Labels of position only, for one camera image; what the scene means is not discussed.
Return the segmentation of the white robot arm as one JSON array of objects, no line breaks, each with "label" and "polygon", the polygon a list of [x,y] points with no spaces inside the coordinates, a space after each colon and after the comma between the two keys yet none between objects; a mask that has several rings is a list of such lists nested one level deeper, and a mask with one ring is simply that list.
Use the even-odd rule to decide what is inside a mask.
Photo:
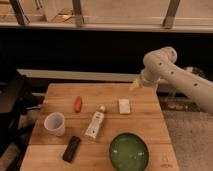
[{"label": "white robot arm", "polygon": [[169,46],[147,53],[143,58],[144,69],[130,90],[156,85],[164,79],[213,115],[213,82],[181,69],[175,65],[176,60],[177,52]]}]

